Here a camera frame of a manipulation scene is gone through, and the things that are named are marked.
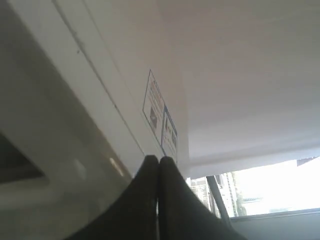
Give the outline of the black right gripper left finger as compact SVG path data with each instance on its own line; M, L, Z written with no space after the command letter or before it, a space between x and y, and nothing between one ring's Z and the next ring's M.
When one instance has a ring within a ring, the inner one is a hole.
M147 155L134 179L101 215L68 240L156 240L159 161Z

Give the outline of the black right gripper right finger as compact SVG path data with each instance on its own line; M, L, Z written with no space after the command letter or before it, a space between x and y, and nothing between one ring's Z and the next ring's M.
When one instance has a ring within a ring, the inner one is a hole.
M161 240L245 239L203 205L171 157L159 162L157 194Z

